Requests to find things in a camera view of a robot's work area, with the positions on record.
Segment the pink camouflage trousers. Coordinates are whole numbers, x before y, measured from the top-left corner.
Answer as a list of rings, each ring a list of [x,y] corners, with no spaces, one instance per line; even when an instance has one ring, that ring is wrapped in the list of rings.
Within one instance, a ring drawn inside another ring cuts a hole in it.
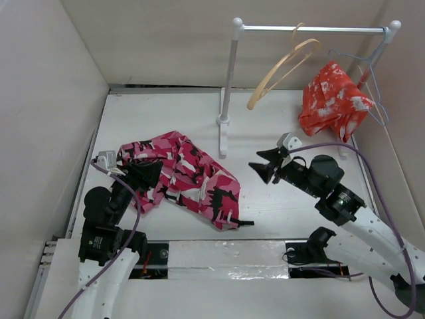
[[[254,225],[253,221],[239,219],[239,181],[178,131],[124,144],[117,161],[123,165],[163,163],[157,185],[137,193],[144,213],[166,199],[198,213],[219,230]]]

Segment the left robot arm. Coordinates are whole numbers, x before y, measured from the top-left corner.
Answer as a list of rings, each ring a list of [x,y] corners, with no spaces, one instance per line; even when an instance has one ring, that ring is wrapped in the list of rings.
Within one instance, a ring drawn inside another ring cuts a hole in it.
[[[85,218],[78,251],[78,291],[60,313],[60,318],[111,318],[129,276],[148,254],[145,233],[137,226],[122,229],[119,223],[135,201],[136,221],[141,219],[139,193],[155,188],[162,162],[129,163],[108,167],[98,156],[90,163],[114,179],[112,187],[92,188],[84,198]]]

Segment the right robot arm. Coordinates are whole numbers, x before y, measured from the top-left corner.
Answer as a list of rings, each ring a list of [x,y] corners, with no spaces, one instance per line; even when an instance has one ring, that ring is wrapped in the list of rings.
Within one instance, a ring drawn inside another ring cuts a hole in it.
[[[317,228],[305,247],[310,259],[324,259],[353,266],[394,292],[409,311],[424,313],[424,251],[381,221],[363,199],[341,184],[344,171],[327,155],[315,156],[310,164],[291,157],[285,147],[257,153],[268,163],[249,166],[264,183],[286,181],[316,198],[322,217],[360,239],[354,245],[326,227]]]

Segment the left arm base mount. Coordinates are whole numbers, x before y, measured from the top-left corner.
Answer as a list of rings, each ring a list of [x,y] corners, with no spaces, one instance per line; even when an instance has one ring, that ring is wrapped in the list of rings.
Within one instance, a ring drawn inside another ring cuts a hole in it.
[[[129,279],[167,279],[169,242],[148,242],[147,251],[130,273]]]

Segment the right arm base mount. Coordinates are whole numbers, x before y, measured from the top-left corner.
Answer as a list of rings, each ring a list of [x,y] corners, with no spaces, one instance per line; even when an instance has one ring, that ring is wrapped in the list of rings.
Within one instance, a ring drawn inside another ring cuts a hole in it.
[[[286,251],[282,260],[289,265],[290,278],[352,278],[363,276],[363,273],[349,272],[348,266],[331,260],[325,254],[327,242],[336,233],[325,227],[316,229],[306,241],[290,241],[286,243]]]

